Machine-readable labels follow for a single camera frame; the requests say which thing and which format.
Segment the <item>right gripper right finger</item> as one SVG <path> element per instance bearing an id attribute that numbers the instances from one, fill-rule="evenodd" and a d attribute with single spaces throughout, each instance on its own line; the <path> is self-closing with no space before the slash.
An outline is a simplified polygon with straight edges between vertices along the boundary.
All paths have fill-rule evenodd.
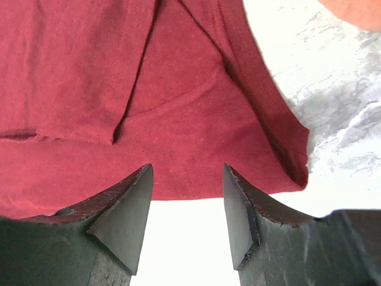
<path id="1" fill-rule="evenodd" d="M 223 197 L 241 285 L 379 285 L 380 211 L 299 212 L 228 164 Z"/>

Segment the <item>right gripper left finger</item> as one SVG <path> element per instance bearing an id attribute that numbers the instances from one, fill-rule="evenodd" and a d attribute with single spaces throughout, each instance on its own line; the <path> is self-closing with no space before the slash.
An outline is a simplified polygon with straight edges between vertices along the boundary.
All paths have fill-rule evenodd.
<path id="1" fill-rule="evenodd" d="M 129 285 L 153 190 L 142 166 L 114 186 L 50 216 L 1 218 L 2 285 Z"/>

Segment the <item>dark maroon t shirt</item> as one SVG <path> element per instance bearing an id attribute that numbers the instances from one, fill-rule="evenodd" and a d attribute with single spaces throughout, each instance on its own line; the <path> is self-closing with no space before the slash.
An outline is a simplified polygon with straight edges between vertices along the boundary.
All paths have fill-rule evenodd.
<path id="1" fill-rule="evenodd" d="M 154 168 L 155 200 L 308 182 L 308 130 L 242 1 L 2 1 L 1 215 L 50 215 Z"/>

